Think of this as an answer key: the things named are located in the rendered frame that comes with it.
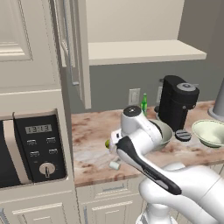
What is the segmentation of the open beige cupboard door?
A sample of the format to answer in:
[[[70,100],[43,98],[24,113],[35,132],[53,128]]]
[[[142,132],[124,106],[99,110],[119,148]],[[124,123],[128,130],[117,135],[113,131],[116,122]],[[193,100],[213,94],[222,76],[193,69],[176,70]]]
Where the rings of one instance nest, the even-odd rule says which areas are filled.
[[[69,74],[69,65],[67,58],[67,40],[65,33],[63,0],[54,0],[57,26],[59,32],[59,46],[62,56],[62,64]],[[88,28],[86,0],[70,0],[71,19],[73,28],[73,49],[76,53],[79,69],[79,86],[73,86],[77,89],[80,99],[85,109],[91,108],[91,89],[90,73],[88,59]]]

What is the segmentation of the beige drawer front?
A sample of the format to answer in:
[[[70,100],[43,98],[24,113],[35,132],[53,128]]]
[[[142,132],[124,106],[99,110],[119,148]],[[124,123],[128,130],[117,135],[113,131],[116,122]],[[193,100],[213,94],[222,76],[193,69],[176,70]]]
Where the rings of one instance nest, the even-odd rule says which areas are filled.
[[[97,185],[77,187],[79,202],[90,202],[94,200],[111,199],[120,195],[138,193],[138,186],[143,178],[131,178],[120,181],[107,182]]]

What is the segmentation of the grey cone-shaped appliance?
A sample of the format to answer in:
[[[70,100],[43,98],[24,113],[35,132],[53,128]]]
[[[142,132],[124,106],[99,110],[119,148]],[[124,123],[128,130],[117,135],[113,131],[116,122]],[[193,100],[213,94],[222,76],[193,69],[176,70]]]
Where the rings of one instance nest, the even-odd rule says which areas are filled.
[[[215,104],[207,113],[214,119],[224,122],[224,79],[221,83]]]

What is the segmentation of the beige cupboard door under microwave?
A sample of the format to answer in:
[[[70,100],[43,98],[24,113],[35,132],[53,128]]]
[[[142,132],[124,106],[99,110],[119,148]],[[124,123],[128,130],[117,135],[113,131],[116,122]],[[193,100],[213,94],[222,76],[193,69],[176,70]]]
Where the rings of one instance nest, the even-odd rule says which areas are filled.
[[[0,202],[10,224],[80,224],[72,192]]]

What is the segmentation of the white wall socket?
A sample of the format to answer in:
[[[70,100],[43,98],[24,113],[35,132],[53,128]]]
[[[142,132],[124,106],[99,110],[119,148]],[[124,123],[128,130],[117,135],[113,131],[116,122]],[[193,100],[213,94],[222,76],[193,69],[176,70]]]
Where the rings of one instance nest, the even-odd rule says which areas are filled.
[[[163,90],[163,87],[162,86],[158,87],[158,90],[157,90],[157,103],[160,103],[160,99],[161,99],[161,95],[162,95],[162,90]]]
[[[140,89],[134,88],[129,91],[129,105],[137,105],[139,103]]]

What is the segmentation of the black built-in microwave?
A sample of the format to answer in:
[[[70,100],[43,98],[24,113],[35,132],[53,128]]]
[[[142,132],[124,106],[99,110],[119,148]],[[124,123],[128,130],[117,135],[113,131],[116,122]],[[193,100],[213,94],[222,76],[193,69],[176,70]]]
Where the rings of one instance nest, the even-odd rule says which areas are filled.
[[[43,163],[55,165],[47,178]],[[55,109],[0,114],[0,188],[63,179],[67,175]]]

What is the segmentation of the beige lower cupboard door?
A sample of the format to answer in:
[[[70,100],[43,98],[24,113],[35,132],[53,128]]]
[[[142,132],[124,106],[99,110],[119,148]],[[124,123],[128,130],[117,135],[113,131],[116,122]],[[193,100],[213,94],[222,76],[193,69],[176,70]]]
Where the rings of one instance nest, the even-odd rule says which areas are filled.
[[[142,212],[140,195],[131,194],[112,199],[80,204],[80,222],[85,224],[83,207],[87,207],[88,224],[136,224]]]

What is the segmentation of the green glass bottle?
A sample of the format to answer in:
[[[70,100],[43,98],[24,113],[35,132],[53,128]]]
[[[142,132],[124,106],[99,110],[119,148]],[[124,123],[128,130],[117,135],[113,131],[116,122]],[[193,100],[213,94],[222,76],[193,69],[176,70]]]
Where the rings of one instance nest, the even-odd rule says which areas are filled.
[[[147,94],[144,93],[143,94],[143,99],[142,99],[142,102],[141,102],[141,110],[143,111],[143,114],[145,116],[147,116]]]

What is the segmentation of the beige wall shelf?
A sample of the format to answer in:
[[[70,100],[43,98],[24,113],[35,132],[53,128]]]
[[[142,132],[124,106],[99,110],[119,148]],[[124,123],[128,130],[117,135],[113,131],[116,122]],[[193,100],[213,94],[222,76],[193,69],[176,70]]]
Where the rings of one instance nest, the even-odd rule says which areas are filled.
[[[204,60],[207,54],[182,41],[150,40],[88,44],[90,66]]]

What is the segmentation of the pale green bowl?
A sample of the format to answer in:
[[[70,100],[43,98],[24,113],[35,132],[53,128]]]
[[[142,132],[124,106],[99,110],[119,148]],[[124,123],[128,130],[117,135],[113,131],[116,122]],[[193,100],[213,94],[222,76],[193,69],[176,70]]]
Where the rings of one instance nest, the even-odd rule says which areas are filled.
[[[224,147],[224,122],[198,120],[192,125],[192,132],[207,147]]]
[[[154,149],[154,151],[160,151],[171,141],[173,137],[172,128],[166,123],[159,120],[150,119],[150,121],[155,123],[162,131],[163,134],[162,141],[160,142],[160,145]]]

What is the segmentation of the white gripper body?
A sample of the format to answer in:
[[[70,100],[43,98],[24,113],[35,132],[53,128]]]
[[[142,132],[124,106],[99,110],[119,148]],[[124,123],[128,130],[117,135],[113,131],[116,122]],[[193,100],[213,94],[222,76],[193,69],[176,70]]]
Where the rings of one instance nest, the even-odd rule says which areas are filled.
[[[109,153],[112,154],[112,155],[117,154],[117,145],[112,140],[109,141]]]

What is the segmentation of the beige upper cupboard door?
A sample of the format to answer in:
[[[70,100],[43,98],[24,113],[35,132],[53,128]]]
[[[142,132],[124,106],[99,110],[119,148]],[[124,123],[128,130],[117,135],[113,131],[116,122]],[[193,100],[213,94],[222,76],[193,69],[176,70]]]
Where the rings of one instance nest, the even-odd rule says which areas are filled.
[[[0,93],[60,87],[50,0],[0,0]]]

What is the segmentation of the silver microwave knob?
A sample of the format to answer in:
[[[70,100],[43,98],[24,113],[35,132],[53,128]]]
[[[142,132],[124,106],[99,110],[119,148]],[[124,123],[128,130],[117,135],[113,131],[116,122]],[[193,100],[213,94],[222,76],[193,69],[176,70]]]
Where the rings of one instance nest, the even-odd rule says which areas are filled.
[[[55,172],[55,165],[52,163],[43,163],[39,167],[39,171],[44,174],[47,178],[50,177],[51,174]]]

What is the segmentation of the white marshmallow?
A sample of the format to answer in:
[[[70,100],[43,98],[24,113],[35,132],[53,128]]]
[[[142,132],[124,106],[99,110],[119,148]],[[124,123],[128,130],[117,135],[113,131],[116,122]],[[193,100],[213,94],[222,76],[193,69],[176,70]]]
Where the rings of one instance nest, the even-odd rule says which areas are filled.
[[[115,162],[115,161],[111,161],[110,163],[109,163],[109,167],[111,168],[111,169],[114,169],[114,170],[119,170],[120,169],[120,164],[119,163],[117,163],[117,162]]]

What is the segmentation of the black coffee machine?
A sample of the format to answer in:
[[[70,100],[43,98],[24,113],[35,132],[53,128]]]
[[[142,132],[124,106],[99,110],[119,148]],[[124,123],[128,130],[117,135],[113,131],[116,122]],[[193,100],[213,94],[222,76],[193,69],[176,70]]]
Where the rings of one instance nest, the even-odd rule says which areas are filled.
[[[192,135],[184,130],[187,113],[194,109],[199,97],[199,89],[177,75],[166,75],[160,103],[155,111],[157,118],[169,125],[175,137],[181,142],[188,142]]]

